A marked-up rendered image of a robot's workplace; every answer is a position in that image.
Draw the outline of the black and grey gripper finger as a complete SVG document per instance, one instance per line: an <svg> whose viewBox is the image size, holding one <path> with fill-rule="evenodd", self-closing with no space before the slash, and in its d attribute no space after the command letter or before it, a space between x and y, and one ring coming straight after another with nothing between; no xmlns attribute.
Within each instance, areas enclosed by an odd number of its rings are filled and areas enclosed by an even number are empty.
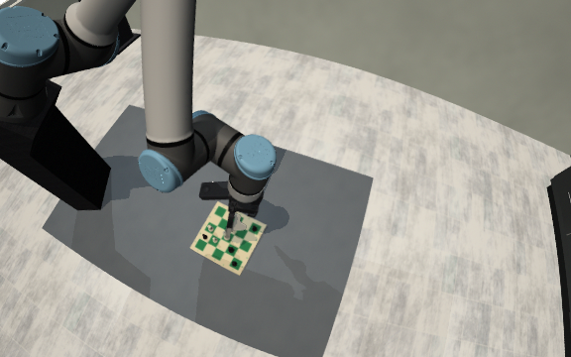
<svg viewBox="0 0 571 357"><path fill-rule="evenodd" d="M232 227L232 225L233 225L233 227ZM247 228L247 226L241 222L241 216L237 213L235 214L235 212L233 212L233 210L230 210L230 212L228 214L228 221L227 221L227 226L226 226L227 238L230 238L230 234L232 231L245 230L246 228Z"/></svg>

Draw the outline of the green and cream chessboard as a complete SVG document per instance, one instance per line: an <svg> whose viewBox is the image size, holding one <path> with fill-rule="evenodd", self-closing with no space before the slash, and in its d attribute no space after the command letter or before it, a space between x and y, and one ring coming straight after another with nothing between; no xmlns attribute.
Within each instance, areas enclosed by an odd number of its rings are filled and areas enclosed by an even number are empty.
<svg viewBox="0 0 571 357"><path fill-rule="evenodd" d="M237 211L236 213L241 215L241 222L246 224L247 228L244 231L231 232L230 240L225 240L223 231L226 230L227 226L228 206L217 201L190 249L240 276L260 240L266 224L241 212ZM212 232L208 230L208 225L214 228ZM254 225L257 227L257 231L252 230ZM204 240L202 234L207 235L208 238ZM217 238L217 243L213 242L213 237ZM230 253L228 247L233 247L234 252ZM232 266L233 261L237 263L236 267Z"/></svg>

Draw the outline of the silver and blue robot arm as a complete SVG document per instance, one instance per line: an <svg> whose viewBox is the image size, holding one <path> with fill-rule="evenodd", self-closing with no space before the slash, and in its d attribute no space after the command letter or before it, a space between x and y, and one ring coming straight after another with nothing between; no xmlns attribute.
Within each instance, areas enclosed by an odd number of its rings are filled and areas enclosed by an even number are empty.
<svg viewBox="0 0 571 357"><path fill-rule="evenodd" d="M60 20L23 6L0 10L0 121L36 118L47 103L47 79L116 58L117 25L136 0L80 2ZM140 155L139 168L154 189L172 192L211 160L232 176L203 182L199 197L252 202L273 173L277 153L263 136L245 136L204 110L192 113L195 10L196 0L141 0L149 150Z"/></svg>

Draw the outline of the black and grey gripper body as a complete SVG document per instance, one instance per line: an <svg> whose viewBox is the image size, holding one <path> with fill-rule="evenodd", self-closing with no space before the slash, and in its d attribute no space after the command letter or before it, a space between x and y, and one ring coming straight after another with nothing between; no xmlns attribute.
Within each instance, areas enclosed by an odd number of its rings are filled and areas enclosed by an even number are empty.
<svg viewBox="0 0 571 357"><path fill-rule="evenodd" d="M237 200L229 200L229 210L233 210L233 212L242 212L242 213L248 213L247 216L249 217L256 217L258 211L259 211L259 205L262 201L264 197L264 191L262 192L262 194L260 195L260 197L258 199L256 199L253 202L249 202L249 203L243 203ZM232 205L233 204L233 205ZM239 209L239 210L238 210ZM249 211L249 212L248 212ZM254 213L250 213L250 212L254 212ZM255 214L256 213L256 214ZM254 215L251 215L254 214Z"/></svg>

